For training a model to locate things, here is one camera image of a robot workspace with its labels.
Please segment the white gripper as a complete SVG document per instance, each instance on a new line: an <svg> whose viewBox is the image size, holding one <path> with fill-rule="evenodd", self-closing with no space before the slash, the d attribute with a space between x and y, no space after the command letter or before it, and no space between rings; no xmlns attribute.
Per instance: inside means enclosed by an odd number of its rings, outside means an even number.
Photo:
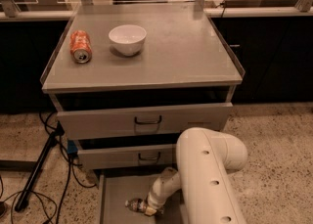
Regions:
<svg viewBox="0 0 313 224"><path fill-rule="evenodd" d="M161 209L167 200L167 196L162 192L150 190L147 196L148 205L144 211L147 216L153 216L157 213L157 209Z"/></svg>

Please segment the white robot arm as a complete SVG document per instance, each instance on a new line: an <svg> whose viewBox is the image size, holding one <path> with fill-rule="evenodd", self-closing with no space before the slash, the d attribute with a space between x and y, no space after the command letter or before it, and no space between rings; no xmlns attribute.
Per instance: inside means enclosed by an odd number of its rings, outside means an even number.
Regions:
<svg viewBox="0 0 313 224"><path fill-rule="evenodd" d="M148 192L147 215L157 213L180 190L189 224L246 224L227 175L246 165L247 149L240 139L187 129L178 138L176 161L177 167L163 170Z"/></svg>

